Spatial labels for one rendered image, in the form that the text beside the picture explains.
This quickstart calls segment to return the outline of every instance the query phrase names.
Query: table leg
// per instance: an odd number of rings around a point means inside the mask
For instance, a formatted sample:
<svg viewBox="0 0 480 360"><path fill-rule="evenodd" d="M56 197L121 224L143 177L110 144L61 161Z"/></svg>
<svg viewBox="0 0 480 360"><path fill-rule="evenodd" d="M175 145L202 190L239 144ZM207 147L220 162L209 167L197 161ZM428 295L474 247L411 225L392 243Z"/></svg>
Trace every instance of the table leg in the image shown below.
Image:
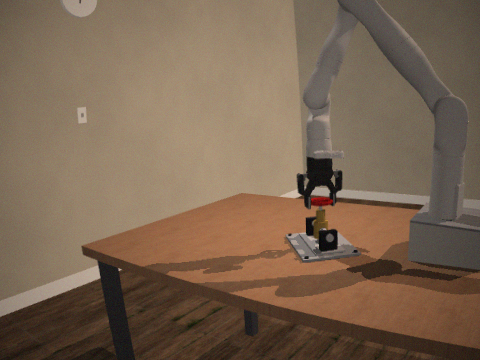
<svg viewBox="0 0 480 360"><path fill-rule="evenodd" d="M244 310L245 333L250 336L258 334L258 315L257 313Z"/></svg>
<svg viewBox="0 0 480 360"><path fill-rule="evenodd" d="M113 346L118 360L135 360L123 301L120 274L114 266L98 262Z"/></svg>

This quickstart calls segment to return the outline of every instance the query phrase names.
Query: wall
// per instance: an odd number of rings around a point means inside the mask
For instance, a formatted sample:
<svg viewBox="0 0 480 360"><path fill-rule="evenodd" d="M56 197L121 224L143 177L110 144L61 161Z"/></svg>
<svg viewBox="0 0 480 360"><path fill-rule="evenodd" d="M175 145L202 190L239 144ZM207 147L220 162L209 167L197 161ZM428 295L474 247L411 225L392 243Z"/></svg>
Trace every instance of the wall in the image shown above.
<svg viewBox="0 0 480 360"><path fill-rule="evenodd" d="M95 266L82 244L294 189L297 69L290 0L3 0L0 300Z"/></svg>
<svg viewBox="0 0 480 360"><path fill-rule="evenodd" d="M301 98L334 23L338 3L294 3ZM480 199L480 3L379 3L413 37L445 85L467 104L465 198ZM334 160L334 167L343 170L344 188L430 195L433 115L360 23L331 96L333 149L345 152L345 159ZM307 115L302 103L304 143Z"/></svg>

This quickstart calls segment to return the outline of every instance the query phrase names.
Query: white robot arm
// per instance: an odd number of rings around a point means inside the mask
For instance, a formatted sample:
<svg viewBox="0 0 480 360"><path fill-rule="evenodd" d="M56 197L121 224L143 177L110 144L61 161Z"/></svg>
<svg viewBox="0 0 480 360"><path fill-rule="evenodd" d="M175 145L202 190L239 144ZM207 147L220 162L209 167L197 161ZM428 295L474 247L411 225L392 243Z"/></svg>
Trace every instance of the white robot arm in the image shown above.
<svg viewBox="0 0 480 360"><path fill-rule="evenodd" d="M325 185L330 197L341 189L341 172L333 172L330 139L330 87L337 76L355 25L360 21L398 72L418 91L435 118L434 155L429 215L437 220L455 220L463 210L463 165L468 114L465 103L442 83L425 54L406 31L376 0L338 0L335 25L330 32L304 92L310 114L307 121L307 178L297 177L299 192L310 207L316 186ZM335 175L339 186L331 183Z"/></svg>

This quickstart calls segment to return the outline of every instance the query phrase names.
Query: table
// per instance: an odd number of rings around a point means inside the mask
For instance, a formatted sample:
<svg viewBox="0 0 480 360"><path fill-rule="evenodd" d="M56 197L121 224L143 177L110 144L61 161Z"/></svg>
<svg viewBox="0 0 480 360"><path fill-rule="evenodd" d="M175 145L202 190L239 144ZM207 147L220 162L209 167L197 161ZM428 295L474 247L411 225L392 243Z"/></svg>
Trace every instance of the table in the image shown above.
<svg viewBox="0 0 480 360"><path fill-rule="evenodd" d="M134 359L118 268L245 310L452 359L480 359L480 272L408 261L417 211L337 203L330 228L358 257L302 263L285 239L301 199L239 194L82 247L99 262L118 359Z"/></svg>

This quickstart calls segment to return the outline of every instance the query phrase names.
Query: white baseboard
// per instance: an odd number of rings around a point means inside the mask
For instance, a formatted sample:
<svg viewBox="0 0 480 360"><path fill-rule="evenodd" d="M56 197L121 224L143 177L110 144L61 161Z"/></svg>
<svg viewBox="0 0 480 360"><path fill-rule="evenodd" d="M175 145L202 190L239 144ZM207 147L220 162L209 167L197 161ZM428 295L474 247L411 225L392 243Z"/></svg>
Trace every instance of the white baseboard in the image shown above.
<svg viewBox="0 0 480 360"><path fill-rule="evenodd" d="M328 189L315 189L313 192L316 196L328 196ZM294 190L282 197L298 198L300 194ZM429 196L405 195L405 194L390 194L379 193L373 191L356 191L356 190L342 190L341 197L345 199L359 199L359 200L374 200L383 202L394 202L401 204L417 204L424 205L428 202ZM464 200L465 207L472 209L480 209L480 200ZM0 317L10 314L14 311L23 309L27 306L36 304L51 297L60 295L69 290L73 290L79 286L88 284L92 281L100 279L98 267L81 271L77 274L67 276L63 279L53 281L49 284L40 286L38 288L26 291L24 293L12 296L0 301Z"/></svg>

